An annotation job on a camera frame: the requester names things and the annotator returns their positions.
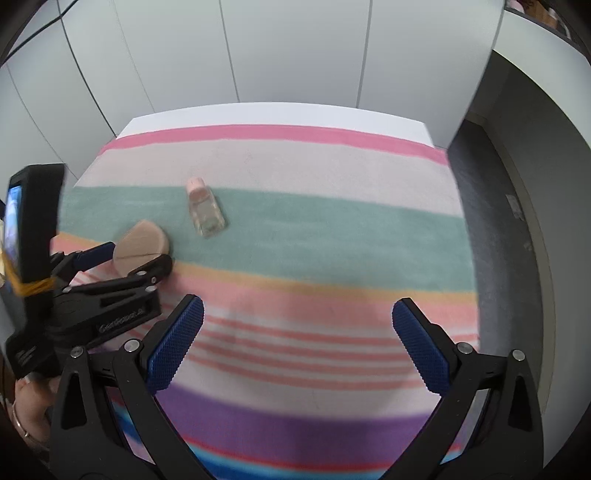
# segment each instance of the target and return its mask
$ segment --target teal stripe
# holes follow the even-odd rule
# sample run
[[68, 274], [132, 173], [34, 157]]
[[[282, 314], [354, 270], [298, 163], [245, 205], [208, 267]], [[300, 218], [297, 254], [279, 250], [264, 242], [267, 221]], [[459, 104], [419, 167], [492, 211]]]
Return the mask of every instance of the teal stripe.
[[473, 291], [463, 218], [350, 200], [216, 189], [228, 228], [200, 237], [179, 187], [77, 187], [60, 230], [116, 241], [152, 220], [177, 260], [269, 277], [355, 287]]

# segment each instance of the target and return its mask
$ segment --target striped blanket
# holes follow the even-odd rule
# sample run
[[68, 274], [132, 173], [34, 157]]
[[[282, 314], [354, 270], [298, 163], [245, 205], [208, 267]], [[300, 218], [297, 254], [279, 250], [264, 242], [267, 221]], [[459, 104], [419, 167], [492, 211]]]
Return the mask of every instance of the striped blanket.
[[[190, 176], [212, 187], [228, 221], [214, 238], [199, 237], [189, 218]], [[220, 479], [380, 477], [439, 399], [392, 329], [401, 297], [454, 341], [478, 343], [462, 207], [434, 148], [285, 125], [123, 137], [64, 196], [53, 248], [117, 241], [141, 219], [171, 239], [164, 313], [185, 293], [205, 303], [201, 332], [157, 397]], [[115, 276], [107, 263], [74, 283]], [[151, 323], [108, 347], [143, 337]]]

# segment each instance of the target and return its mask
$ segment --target metal screw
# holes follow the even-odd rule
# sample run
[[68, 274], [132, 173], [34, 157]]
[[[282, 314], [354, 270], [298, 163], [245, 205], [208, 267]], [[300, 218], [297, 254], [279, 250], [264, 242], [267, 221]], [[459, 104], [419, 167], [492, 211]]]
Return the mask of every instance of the metal screw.
[[466, 342], [460, 342], [456, 346], [457, 346], [457, 349], [459, 352], [465, 353], [466, 355], [469, 353], [472, 353], [474, 351], [474, 349], [472, 348], [472, 345], [470, 345], [469, 343], [466, 343]]
[[75, 346], [72, 351], [70, 352], [70, 356], [72, 358], [78, 358], [80, 355], [84, 353], [84, 349], [81, 346]]
[[139, 348], [139, 340], [136, 340], [135, 338], [127, 340], [123, 348], [128, 352], [135, 352]]
[[521, 350], [513, 350], [513, 358], [518, 362], [522, 362], [525, 360], [525, 353], [523, 353]]

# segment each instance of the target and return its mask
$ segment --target beige sponge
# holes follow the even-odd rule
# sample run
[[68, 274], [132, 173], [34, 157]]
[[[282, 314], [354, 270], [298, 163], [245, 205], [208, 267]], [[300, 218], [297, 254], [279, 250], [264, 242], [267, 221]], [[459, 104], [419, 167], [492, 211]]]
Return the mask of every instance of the beige sponge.
[[161, 254], [168, 253], [168, 238], [149, 220], [141, 220], [117, 242], [113, 265], [122, 277]]

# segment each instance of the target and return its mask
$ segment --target purple stripe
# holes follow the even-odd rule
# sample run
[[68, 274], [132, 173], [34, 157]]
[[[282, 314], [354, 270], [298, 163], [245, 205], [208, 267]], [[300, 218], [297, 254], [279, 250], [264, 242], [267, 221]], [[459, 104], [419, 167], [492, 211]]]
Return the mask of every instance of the purple stripe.
[[387, 466], [428, 417], [290, 417], [223, 403], [176, 385], [158, 393], [158, 400], [187, 440], [235, 458], [301, 467]]

